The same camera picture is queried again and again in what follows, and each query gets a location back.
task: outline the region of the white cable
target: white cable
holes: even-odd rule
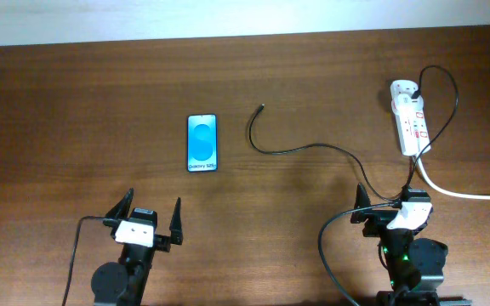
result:
[[[467,195],[467,194],[461,194],[461,193],[457,193],[457,192],[444,190],[444,189],[438,187],[436,184],[432,183],[429,176],[426,175],[426,171],[424,170],[424,167],[423,167],[423,162],[421,161],[420,158],[417,160],[417,165],[419,166],[419,170],[421,170],[421,175],[423,176],[424,181],[430,187],[432,187],[432,189],[434,189],[438,192],[441,192],[444,195],[456,196],[456,197],[460,197],[460,198],[474,199],[474,200],[490,200],[490,195]]]

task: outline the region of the wooden tabletop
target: wooden tabletop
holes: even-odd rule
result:
[[[318,305],[343,296],[316,237],[353,207],[358,166],[334,150],[265,156],[327,142],[353,152],[373,186],[397,194],[409,160],[390,111],[390,81],[447,67],[460,89],[453,123],[425,155],[435,183],[490,194],[490,26],[0,48],[0,305],[59,305],[77,221],[130,187],[168,234],[181,197],[185,242],[157,253],[144,305]],[[453,108],[443,74],[424,77],[436,133]],[[186,118],[215,113],[219,170],[186,171]],[[439,194],[420,236],[449,247],[441,296],[490,305],[490,201]],[[68,305],[91,305],[90,278],[116,261],[110,230],[81,233]],[[342,219],[328,262],[357,298],[389,290],[378,240]]]

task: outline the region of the phone screen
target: phone screen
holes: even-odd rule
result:
[[[188,171],[217,170],[217,116],[188,117]]]

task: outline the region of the white wall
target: white wall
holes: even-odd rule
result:
[[[0,45],[485,24],[489,0],[0,0]]]

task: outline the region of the white power strip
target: white power strip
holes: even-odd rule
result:
[[[426,120],[424,119],[423,97],[419,96],[417,99],[412,99],[412,95],[417,88],[418,86],[415,82],[407,80],[394,81],[390,85],[390,95],[392,96],[390,106],[395,113],[402,154],[404,156],[414,156],[414,158],[417,158],[420,151],[430,142],[426,128]],[[430,149],[431,146],[426,148],[424,153],[428,152]],[[424,181],[432,189],[437,190],[444,195],[465,199],[490,200],[490,195],[468,195],[444,190],[430,180],[424,170],[423,162],[420,158],[417,161],[417,165],[423,175]]]

